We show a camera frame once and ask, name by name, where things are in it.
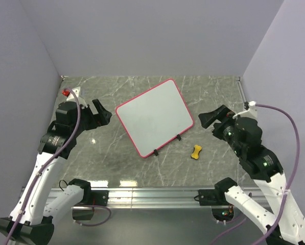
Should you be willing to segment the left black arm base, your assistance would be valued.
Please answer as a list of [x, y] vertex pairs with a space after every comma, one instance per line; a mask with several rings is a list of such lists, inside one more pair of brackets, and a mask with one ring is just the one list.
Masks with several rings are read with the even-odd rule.
[[108, 190], [94, 190], [87, 201], [82, 201], [72, 208], [72, 218], [76, 222], [95, 224], [101, 223], [111, 216], [107, 208]]

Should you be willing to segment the pink framed whiteboard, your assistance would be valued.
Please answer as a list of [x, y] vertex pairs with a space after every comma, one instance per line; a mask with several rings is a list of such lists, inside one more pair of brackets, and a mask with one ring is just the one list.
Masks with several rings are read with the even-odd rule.
[[136, 151], [147, 158], [194, 125], [173, 79], [168, 79], [117, 106], [115, 113]]

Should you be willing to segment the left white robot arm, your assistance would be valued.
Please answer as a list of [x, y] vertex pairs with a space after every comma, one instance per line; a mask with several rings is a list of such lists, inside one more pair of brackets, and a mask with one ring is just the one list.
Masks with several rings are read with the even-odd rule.
[[56, 119], [40, 140], [33, 172], [17, 205], [9, 216], [0, 218], [0, 232], [7, 242], [48, 244], [55, 226], [74, 206], [85, 207], [89, 215], [94, 215], [97, 208], [111, 212], [107, 207], [109, 192], [93, 192], [91, 183], [81, 179], [69, 181], [61, 194], [46, 202], [61, 167], [77, 144], [76, 138], [110, 122], [112, 114], [98, 99], [92, 102], [97, 114], [79, 99], [59, 104]]

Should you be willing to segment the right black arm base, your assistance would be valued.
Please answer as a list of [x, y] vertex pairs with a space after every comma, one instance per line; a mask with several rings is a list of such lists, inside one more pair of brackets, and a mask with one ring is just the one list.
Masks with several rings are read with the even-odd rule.
[[227, 202], [226, 199], [219, 197], [215, 189], [199, 189], [194, 200], [200, 206], [210, 206], [212, 217], [216, 221], [229, 222], [234, 218], [233, 205]]

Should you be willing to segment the yellow bone shaped eraser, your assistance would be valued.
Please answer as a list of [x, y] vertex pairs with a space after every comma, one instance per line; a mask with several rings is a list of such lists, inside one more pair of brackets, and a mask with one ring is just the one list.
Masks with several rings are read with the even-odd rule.
[[191, 158], [194, 160], [198, 160], [201, 150], [202, 147], [200, 145], [194, 145], [193, 152], [191, 153]]

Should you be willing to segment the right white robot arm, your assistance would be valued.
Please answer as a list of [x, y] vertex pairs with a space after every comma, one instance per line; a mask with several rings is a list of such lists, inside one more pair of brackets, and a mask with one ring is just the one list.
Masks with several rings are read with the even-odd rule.
[[257, 122], [255, 102], [245, 103], [244, 111], [234, 113], [225, 105], [199, 114], [203, 128], [213, 126], [212, 134], [234, 151], [239, 164], [267, 200], [271, 211], [254, 201], [231, 178], [214, 185], [210, 195], [199, 190], [195, 197], [201, 206], [230, 204], [238, 208], [263, 233], [255, 244], [305, 244], [305, 216], [290, 191], [278, 157], [262, 145], [263, 131]]

